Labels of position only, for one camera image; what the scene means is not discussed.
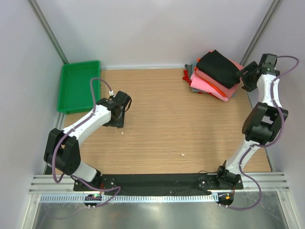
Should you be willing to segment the black t shirt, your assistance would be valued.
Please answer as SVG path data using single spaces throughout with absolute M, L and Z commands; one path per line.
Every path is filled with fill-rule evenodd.
M 228 89 L 240 83 L 236 77 L 239 69 L 217 50 L 205 54 L 196 67 Z

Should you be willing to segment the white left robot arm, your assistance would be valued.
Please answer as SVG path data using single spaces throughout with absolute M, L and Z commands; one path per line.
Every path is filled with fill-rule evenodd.
M 89 190 L 101 187 L 101 172 L 82 162 L 80 146 L 101 126 L 123 128 L 125 112 L 130 108 L 132 98 L 125 92 L 110 92 L 109 98 L 97 101 L 94 107 L 74 124 L 50 131 L 44 161 L 63 174 L 82 182 Z

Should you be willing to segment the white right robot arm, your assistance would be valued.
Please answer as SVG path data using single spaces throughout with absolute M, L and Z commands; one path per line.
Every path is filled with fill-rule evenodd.
M 251 62 L 237 73 L 243 81 L 243 89 L 258 89 L 259 98 L 246 118 L 242 134 L 244 139 L 233 156 L 217 170 L 215 184 L 221 189 L 231 189 L 241 183 L 244 166 L 259 148 L 273 145 L 281 136 L 288 117 L 278 96 L 280 72 L 276 69 L 277 56 L 264 53 L 259 63 Z

